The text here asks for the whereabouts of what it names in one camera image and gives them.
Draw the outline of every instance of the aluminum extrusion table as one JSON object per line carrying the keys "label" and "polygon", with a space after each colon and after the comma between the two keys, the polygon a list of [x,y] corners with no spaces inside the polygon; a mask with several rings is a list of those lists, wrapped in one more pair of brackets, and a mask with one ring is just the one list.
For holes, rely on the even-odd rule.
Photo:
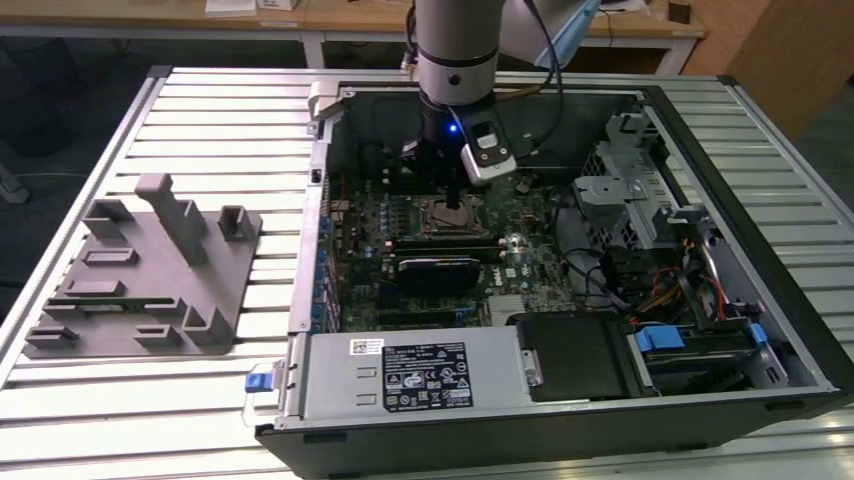
{"label": "aluminum extrusion table", "polygon": [[[282,357],[299,258],[317,80],[405,80],[386,71],[161,70],[146,80],[0,328],[0,476],[15,479],[295,478],[245,425],[243,380]],[[501,74],[501,82],[540,82]],[[685,117],[840,341],[854,353],[854,217],[738,86],[716,78],[568,76],[569,85],[658,84]],[[238,329],[221,357],[31,360],[24,335],[87,233],[95,198],[134,198],[139,174],[171,173],[202,210],[265,218]],[[688,179],[677,171],[680,182]],[[275,394],[254,415],[275,414]],[[720,448],[433,472],[406,478],[850,478],[854,414],[774,425]]]}

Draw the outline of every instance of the wooden table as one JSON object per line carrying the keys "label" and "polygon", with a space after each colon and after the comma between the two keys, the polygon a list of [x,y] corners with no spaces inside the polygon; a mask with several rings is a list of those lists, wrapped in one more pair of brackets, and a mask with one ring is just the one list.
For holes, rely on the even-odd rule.
{"label": "wooden table", "polygon": [[[323,42],[403,42],[402,0],[302,0],[294,11],[259,10],[253,17],[206,18],[206,0],[0,0],[0,35],[89,38],[299,40],[310,68],[323,68]],[[698,21],[666,20],[666,0],[653,11],[594,20],[586,47],[668,51],[658,67],[678,75],[706,30]]]}

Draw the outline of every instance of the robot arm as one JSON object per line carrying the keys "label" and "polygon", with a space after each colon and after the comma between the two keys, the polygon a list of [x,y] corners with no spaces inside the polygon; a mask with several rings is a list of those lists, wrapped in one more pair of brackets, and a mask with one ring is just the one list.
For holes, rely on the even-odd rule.
{"label": "robot arm", "polygon": [[556,32],[550,34],[553,44],[566,64],[581,45],[600,0],[415,1],[419,141],[427,142],[441,156],[462,159],[474,185],[486,184],[517,168],[512,140],[494,109],[500,51],[552,68],[549,43],[529,2],[550,19],[548,30]]}

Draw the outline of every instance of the cardboard box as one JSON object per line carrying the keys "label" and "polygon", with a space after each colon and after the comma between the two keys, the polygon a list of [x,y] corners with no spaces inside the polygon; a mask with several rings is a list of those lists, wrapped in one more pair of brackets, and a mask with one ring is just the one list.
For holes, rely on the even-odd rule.
{"label": "cardboard box", "polygon": [[258,8],[274,10],[294,10],[299,0],[258,0]]}

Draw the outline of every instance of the warning label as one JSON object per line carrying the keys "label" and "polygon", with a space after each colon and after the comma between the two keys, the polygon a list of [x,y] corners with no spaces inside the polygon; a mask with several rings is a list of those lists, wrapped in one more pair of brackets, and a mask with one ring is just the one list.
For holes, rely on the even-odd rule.
{"label": "warning label", "polygon": [[413,412],[474,406],[465,343],[383,347],[383,406]]}

